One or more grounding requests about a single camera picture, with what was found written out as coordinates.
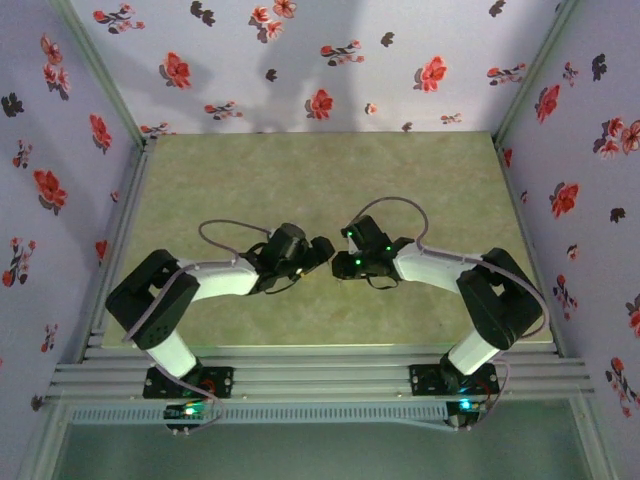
dark flower print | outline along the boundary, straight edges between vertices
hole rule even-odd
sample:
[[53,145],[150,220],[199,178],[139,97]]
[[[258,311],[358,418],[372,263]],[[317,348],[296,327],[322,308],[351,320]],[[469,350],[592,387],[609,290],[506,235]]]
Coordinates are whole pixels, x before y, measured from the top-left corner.
[[574,244],[567,248],[567,257],[569,258],[569,260],[575,260],[576,258],[578,258],[579,254],[580,250],[578,250],[578,245]]
[[506,150],[502,151],[502,156],[504,157],[504,164],[507,166],[507,168],[511,167],[511,159],[513,157],[513,149],[512,148],[507,148]]
[[633,303],[628,302],[626,304],[629,311],[629,327],[633,329],[637,338],[640,338],[640,295],[638,295]]
[[504,7],[506,3],[507,2],[505,0],[498,0],[489,9],[489,15],[491,15],[493,18],[496,18],[499,14],[502,13],[502,7]]
[[19,168],[27,168],[29,164],[29,154],[33,150],[33,145],[27,144],[23,140],[18,140],[18,153],[13,157],[13,166]]
[[242,118],[243,113],[236,111],[236,108],[236,102],[229,100],[224,105],[205,105],[204,111],[212,115],[214,120],[224,120],[231,117]]
[[373,115],[378,111],[378,106],[375,103],[367,103],[364,107],[364,113],[367,115]]
[[49,60],[49,63],[51,65],[57,65],[62,61],[63,57],[60,53],[58,44],[53,43],[51,40],[49,40],[49,37],[47,37],[46,33],[43,33],[42,37],[40,37],[40,47],[42,48],[44,54],[47,56],[47,59]]
[[264,76],[264,78],[266,78],[267,80],[273,83],[278,78],[276,76],[276,73],[278,72],[276,71],[275,68],[270,68],[269,70],[267,70],[267,74]]
[[607,73],[607,64],[604,53],[601,53],[591,61],[591,72],[593,73],[593,81],[599,81],[602,79],[602,75]]
[[213,12],[211,10],[202,10],[202,2],[197,0],[191,4],[191,15],[202,20],[202,23],[209,27],[213,27],[216,20],[213,18]]
[[629,387],[624,371],[624,363],[618,357],[611,359],[611,370],[605,370],[605,376],[607,382],[611,385],[614,393],[620,401],[620,408],[622,414],[629,418],[631,417],[631,407],[635,407],[636,410],[640,409],[640,397]]
[[593,153],[603,159],[613,159],[617,153],[629,155],[640,147],[640,120],[625,128],[622,118],[615,117],[602,123],[602,135],[593,142]]
[[522,82],[522,72],[526,70],[527,65],[519,63],[513,68],[501,70],[497,67],[489,69],[487,77],[491,79],[489,85],[496,86],[498,84],[504,84],[508,82],[520,83]]
[[535,105],[536,114],[538,115],[538,122],[540,125],[545,119],[553,113],[558,106],[558,94],[560,93],[560,85],[554,85],[553,87],[545,87],[540,92],[538,103]]
[[104,261],[104,256],[107,253],[107,247],[109,243],[106,240],[101,240],[100,242],[96,242],[96,254],[98,255],[98,265],[102,265]]
[[45,336],[44,336],[44,342],[42,343],[42,346],[40,347],[40,351],[42,353],[47,353],[51,350],[53,350],[54,347],[54,343],[56,340],[56,332],[58,331],[58,324],[47,324],[44,327],[44,332],[45,332]]
[[22,238],[13,237],[9,246],[13,250],[13,259],[9,269],[2,273],[2,284],[5,287],[12,287],[18,280],[21,285],[24,285],[29,276],[29,259],[36,249],[36,242],[31,240],[25,247],[22,245]]
[[351,40],[346,47],[332,47],[331,45],[325,45],[320,49],[320,55],[324,58],[328,58],[327,65],[335,67],[336,65],[343,65],[349,62],[362,63],[364,62],[364,56],[355,55],[357,49],[361,48],[358,40]]
[[384,34],[384,36],[380,40],[380,43],[382,44],[383,47],[389,48],[389,45],[393,43],[394,36],[395,34],[393,32],[387,32]]
[[569,295],[566,283],[567,281],[564,278],[564,275],[558,275],[558,277],[556,278],[557,286],[553,287],[553,294],[562,305],[565,320],[571,320],[570,312],[572,310],[575,311],[578,308],[578,302],[575,298]]
[[53,210],[54,215],[58,215],[66,204],[67,191],[60,188],[60,182],[51,170],[36,170],[33,172],[33,178],[40,194],[40,204],[47,210]]
[[307,110],[307,118],[316,120],[328,119],[329,112],[333,108],[333,98],[325,89],[321,88],[306,101],[304,108]]
[[107,153],[107,150],[111,146],[111,135],[107,130],[107,124],[100,115],[92,113],[89,115],[89,123],[91,125],[91,132],[93,133],[93,143],[96,144],[103,154]]
[[566,185],[564,182],[556,186],[553,195],[549,196],[551,201],[551,211],[555,218],[560,217],[563,213],[568,213],[576,206],[576,199],[580,192],[580,185],[572,183]]
[[562,78],[564,78],[567,82],[569,82],[569,86],[573,87],[575,85],[575,78],[578,76],[578,71],[574,70],[571,66],[571,62],[567,62],[564,64],[564,73],[562,74]]
[[424,67],[416,71],[414,75],[416,84],[413,86],[413,89],[421,90],[425,93],[437,92],[438,82],[444,79],[446,73],[447,67],[442,57],[433,57]]
[[38,395],[34,395],[33,397],[31,397],[30,405],[31,410],[37,412],[44,405],[44,398],[42,398],[41,396],[39,397]]
[[150,138],[152,140],[155,140],[160,136],[176,134],[176,132],[169,132],[168,128],[169,128],[169,124],[167,122],[162,122],[157,127],[140,125],[140,132],[142,132],[145,138]]
[[624,210],[624,208],[621,208],[621,207],[612,208],[611,214],[609,216],[609,220],[611,222],[618,223],[622,218],[625,218],[626,215],[627,215],[627,212]]
[[107,31],[114,35],[126,32],[129,29],[142,30],[144,28],[144,22],[131,21],[131,18],[135,14],[135,10],[131,5],[127,3],[120,4],[120,10],[112,13],[104,13],[102,10],[96,10],[93,12],[93,19],[102,24],[107,25]]
[[442,115],[440,117],[443,125],[449,125],[450,123],[461,123],[462,122],[462,114],[456,113],[455,115]]
[[291,0],[275,0],[275,4],[273,5],[273,13],[275,13],[279,17],[293,18],[294,12],[296,11],[296,6],[297,5],[291,2]]
[[9,118],[24,112],[22,101],[18,100],[15,92],[11,92],[8,97],[2,97],[2,110],[4,110],[4,114]]
[[162,78],[167,81],[167,87],[178,87],[180,90],[191,87],[189,64],[182,60],[177,53],[169,52],[158,70]]

cable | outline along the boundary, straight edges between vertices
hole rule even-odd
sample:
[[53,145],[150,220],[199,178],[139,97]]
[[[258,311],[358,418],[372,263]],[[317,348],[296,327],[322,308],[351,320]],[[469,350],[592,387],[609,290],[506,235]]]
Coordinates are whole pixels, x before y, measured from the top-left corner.
[[424,229],[416,237],[416,246],[418,247],[418,249],[421,252],[427,253],[427,254],[430,254],[430,255],[434,255],[436,257],[442,257],[442,258],[446,258],[446,259],[449,259],[449,260],[455,260],[455,261],[462,262],[462,263],[479,265],[481,267],[484,267],[487,270],[489,270],[490,272],[498,273],[498,274],[502,275],[503,277],[508,278],[512,282],[517,283],[522,288],[524,288],[528,293],[530,293],[531,296],[533,296],[533,298],[536,299],[536,301],[540,304],[540,308],[542,309],[542,313],[543,313],[542,324],[538,328],[536,328],[533,332],[525,334],[525,335],[522,335],[522,337],[520,337],[520,338],[522,338],[522,339],[531,338],[534,335],[537,335],[538,333],[540,333],[542,330],[544,330],[544,328],[547,325],[549,325],[549,319],[550,319],[551,315],[549,313],[549,308],[547,307],[547,304],[544,301],[544,298],[542,297],[542,295],[538,292],[538,290],[536,288],[534,288],[528,282],[525,282],[523,279],[521,279],[517,275],[514,275],[513,273],[509,272],[508,270],[505,270],[504,268],[500,268],[500,267],[492,265],[492,264],[490,264],[488,262],[485,262],[484,260],[476,260],[475,258],[469,258],[469,257],[467,257],[467,256],[465,256],[463,254],[460,254],[460,253],[449,252],[447,250],[440,250],[440,249],[431,248],[431,247],[425,247],[424,245],[422,245],[422,239],[424,238],[424,236],[427,234],[427,231],[429,230],[429,218],[427,216],[427,213],[424,211],[424,209],[420,205],[418,205],[416,202],[414,202],[413,200],[409,200],[408,198],[404,198],[404,197],[395,197],[395,196],[378,198],[376,200],[373,200],[372,202],[369,202],[367,205],[365,205],[365,207],[358,212],[358,214],[354,217],[353,220],[351,220],[351,222],[354,222],[355,220],[360,218],[360,216],[365,211],[367,211],[369,208],[371,208],[373,205],[375,205],[377,203],[380,203],[380,202],[383,202],[383,201],[386,201],[386,200],[397,200],[397,201],[400,201],[400,202],[408,203],[409,205],[413,206],[416,210],[418,210],[418,212],[420,212],[420,215],[422,216],[422,218],[424,220]]

robotic arm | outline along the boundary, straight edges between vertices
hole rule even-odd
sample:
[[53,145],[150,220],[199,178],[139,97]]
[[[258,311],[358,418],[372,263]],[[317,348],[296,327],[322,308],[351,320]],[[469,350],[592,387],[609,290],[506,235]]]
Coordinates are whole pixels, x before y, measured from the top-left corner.
[[[422,282],[462,296],[473,328],[441,359],[440,378],[430,379],[444,383],[444,394],[462,393],[465,384],[473,384],[474,373],[500,351],[511,348],[542,313],[538,300],[521,284],[487,268],[506,270],[531,285],[505,250],[494,248],[486,255],[467,256],[475,260],[472,264],[477,263],[470,267],[467,262],[423,250],[409,238],[392,242],[368,215],[359,217],[341,233],[348,240],[349,250],[333,258],[336,278],[363,279],[373,286],[372,278],[388,277],[396,286],[401,281]],[[494,287],[502,287],[503,292],[498,294]]]
[[[334,251],[328,239],[316,237],[308,242],[305,233],[289,223],[232,262],[194,264],[156,250],[109,295],[106,307],[129,332],[127,337],[159,366],[177,379],[199,385],[200,362],[175,330],[191,303],[221,295],[277,293],[270,289],[279,279],[286,277],[289,286],[294,285],[327,262]],[[162,289],[157,297],[150,291],[152,286]]]

red flower print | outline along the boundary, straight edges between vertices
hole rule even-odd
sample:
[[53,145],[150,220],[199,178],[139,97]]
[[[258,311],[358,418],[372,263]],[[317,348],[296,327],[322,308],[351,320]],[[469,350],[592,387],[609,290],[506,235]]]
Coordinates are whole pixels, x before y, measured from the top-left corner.
[[107,241],[102,240],[101,242],[96,242],[96,254],[98,255],[98,263],[102,264],[104,260],[104,255],[107,253]]
[[55,215],[62,208],[67,200],[67,191],[60,188],[60,182],[51,170],[36,170],[33,172],[38,192],[40,193],[40,203],[47,210],[53,209]]
[[282,22],[269,22],[267,23],[267,38],[269,40],[275,40],[283,32]]
[[329,118],[329,111],[333,108],[333,98],[321,88],[311,96],[310,100],[307,100],[305,108],[309,112],[307,118],[316,118],[317,120]]
[[635,312],[630,313],[630,315],[629,327],[634,330],[636,337],[640,338],[640,310],[636,310]]
[[620,136],[622,151],[625,155],[635,152],[640,146],[640,120],[636,120],[629,128],[625,128]]
[[296,11],[296,4],[291,0],[275,0],[273,12],[279,17],[293,18],[293,12]]
[[511,157],[513,156],[513,149],[508,148],[504,151],[504,164],[509,168],[511,166]]
[[615,140],[607,140],[607,143],[600,147],[598,153],[605,160],[610,160],[615,157],[616,153],[618,153],[619,151],[620,146],[616,143]]
[[613,357],[611,359],[611,366],[618,372],[624,370],[624,363],[622,363],[622,360],[620,360],[618,357]]
[[445,77],[446,72],[447,67],[444,65],[442,57],[433,57],[433,59],[421,70],[418,70],[416,74],[416,76],[419,74],[419,83],[421,83],[419,88],[423,92],[437,92],[438,82]]
[[558,106],[558,94],[560,93],[560,85],[554,85],[551,88],[545,88],[540,93],[540,98],[535,106],[538,114],[538,122],[542,125],[545,119],[553,113]]
[[161,74],[165,74],[163,76],[168,80],[167,86],[178,87],[181,90],[191,86],[191,83],[189,82],[189,77],[191,76],[189,64],[184,62],[174,52],[169,52],[167,54],[167,58],[164,60],[163,69],[164,72],[161,72]]
[[40,38],[40,48],[42,48],[42,51],[49,59],[49,63],[52,65],[57,65],[62,61],[62,54],[60,53],[58,44],[49,40],[49,37],[47,37],[45,33],[43,33]]
[[251,17],[257,23],[267,23],[269,21],[269,11],[267,10],[267,7],[256,7],[253,9]]
[[100,115],[92,113],[89,115],[91,123],[91,131],[93,132],[93,141],[103,153],[107,153],[107,149],[111,146],[111,135],[107,131],[107,125]]
[[624,128],[624,123],[622,123],[622,119],[620,117],[612,118],[609,121],[609,126],[607,127],[607,131],[610,136],[617,137],[618,133],[622,131]]
[[69,84],[69,73],[65,71],[64,67],[60,67],[60,71],[58,72],[58,85],[65,92],[71,90],[71,85]]
[[549,200],[551,200],[551,211],[555,218],[575,208],[579,191],[580,185],[576,183],[571,185],[565,185],[564,183],[558,184],[554,195],[549,197]]
[[55,69],[51,66],[50,63],[47,63],[44,66],[44,79],[47,83],[56,83],[56,71]]

wire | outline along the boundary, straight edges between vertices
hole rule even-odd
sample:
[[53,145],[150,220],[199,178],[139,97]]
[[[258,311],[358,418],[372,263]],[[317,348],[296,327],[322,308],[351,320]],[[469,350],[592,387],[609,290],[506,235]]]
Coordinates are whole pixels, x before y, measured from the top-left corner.
[[[155,309],[158,307],[158,305],[160,304],[160,302],[162,301],[162,299],[165,297],[165,295],[167,294],[167,292],[169,291],[169,289],[171,288],[171,286],[175,283],[175,281],[178,279],[178,277],[180,275],[182,275],[183,273],[187,273],[190,272],[191,270],[199,270],[200,268],[211,268],[211,267],[231,267],[233,265],[235,265],[236,261],[238,260],[238,258],[240,257],[240,253],[232,248],[229,247],[227,245],[223,245],[221,243],[215,242],[213,240],[211,240],[209,237],[207,237],[204,232],[202,231],[203,227],[207,226],[207,225],[211,225],[213,223],[230,223],[233,225],[239,225],[242,227],[246,227],[246,228],[251,228],[253,230],[257,230],[260,232],[264,232],[267,235],[269,235],[271,232],[269,230],[267,230],[266,228],[261,228],[261,227],[257,227],[255,225],[250,225],[248,223],[243,223],[243,222],[237,222],[235,220],[226,220],[226,219],[214,219],[214,220],[207,220],[205,222],[202,222],[199,226],[198,226],[198,234],[200,235],[200,237],[207,243],[218,247],[218,248],[222,248],[223,250],[227,250],[229,252],[231,252],[233,254],[233,258],[229,261],[215,261],[215,262],[198,262],[198,263],[191,263],[189,265],[185,265],[184,267],[180,268],[179,270],[176,270],[173,275],[171,275],[171,277],[169,277],[169,280],[167,280],[167,282],[163,285],[163,287],[160,289],[160,292],[158,292],[158,295],[156,295],[156,298],[151,302],[151,305],[149,305],[149,307],[147,308],[147,310],[142,314],[142,316],[138,319],[138,321],[133,325],[133,327],[131,327],[131,329],[129,329],[129,331],[125,334],[125,336],[123,337],[122,341],[123,342],[129,342],[131,341],[132,337],[138,333],[140,331],[140,329],[142,328],[142,326],[147,322],[147,320],[149,319],[149,317],[151,317],[151,315],[153,314],[153,312],[155,311]],[[224,415],[226,414],[226,407],[224,405],[224,403],[222,401],[220,401],[220,399],[218,397],[216,397],[213,393],[208,392],[206,390],[203,390],[201,388],[196,387],[195,385],[191,385],[187,382],[184,382],[182,380],[180,380],[178,377],[172,375],[171,373],[169,373],[166,369],[164,369],[161,365],[159,365],[156,360],[148,353],[145,351],[145,353],[147,354],[147,356],[149,356],[152,361],[153,364],[155,365],[155,367],[158,369],[158,371],[160,373],[162,373],[166,378],[168,378],[169,380],[171,380],[173,383],[180,385],[183,388],[187,388],[189,390],[192,390],[195,393],[198,393],[200,395],[204,395],[205,397],[207,397],[209,400],[211,400],[211,402],[213,404],[217,404],[221,407],[221,412],[219,415],[217,415],[214,419],[202,424],[202,425],[198,425],[197,427],[191,428],[189,429],[187,432],[188,433],[192,433],[192,432],[196,432],[198,430],[203,430],[205,428],[210,427],[211,425],[213,425],[214,423],[216,423],[218,420],[220,420],[221,418],[224,417]]]
[[543,313],[542,324],[538,328],[536,328],[533,332],[525,334],[525,335],[522,335],[522,337],[520,337],[520,338],[522,338],[522,339],[531,338],[534,335],[537,335],[538,333],[540,333],[542,330],[544,330],[544,328],[547,325],[549,325],[550,313],[549,313],[549,308],[547,307],[547,304],[544,301],[544,298],[542,297],[542,295],[538,292],[538,290],[536,288],[534,288],[532,285],[530,285],[528,282],[524,281],[523,279],[521,279],[517,275],[509,272],[508,270],[505,270],[504,268],[500,268],[500,267],[492,265],[492,264],[490,264],[488,262],[485,262],[484,260],[477,260],[475,258],[469,258],[466,255],[463,255],[463,254],[460,254],[460,253],[449,252],[447,250],[440,250],[440,249],[431,248],[431,247],[425,247],[424,245],[422,245],[422,239],[424,238],[424,236],[427,234],[427,231],[429,230],[429,217],[427,216],[427,213],[424,211],[424,209],[420,205],[418,205],[416,202],[414,202],[413,200],[410,200],[410,199],[404,198],[404,197],[395,197],[395,196],[378,198],[376,200],[373,200],[372,202],[369,202],[367,205],[365,205],[364,208],[357,213],[357,215],[354,217],[354,219],[351,220],[351,222],[354,222],[355,220],[360,218],[360,216],[364,212],[366,212],[369,208],[371,208],[373,205],[375,205],[377,203],[380,203],[380,202],[383,202],[383,201],[387,201],[387,200],[397,200],[397,201],[400,201],[400,202],[408,203],[409,205],[413,206],[416,210],[418,210],[418,212],[420,212],[420,215],[422,216],[422,219],[424,220],[424,229],[416,237],[416,246],[418,247],[418,249],[421,252],[427,253],[427,254],[430,254],[430,255],[434,255],[436,257],[442,257],[442,258],[446,258],[446,259],[449,259],[449,260],[455,260],[455,261],[462,262],[462,263],[479,265],[481,267],[484,267],[487,270],[489,270],[490,272],[498,273],[498,274],[502,275],[503,277],[508,278],[512,282],[517,283],[522,288],[524,288],[528,293],[530,293],[533,298],[536,299],[536,301],[540,304],[540,308],[542,309],[542,313]]

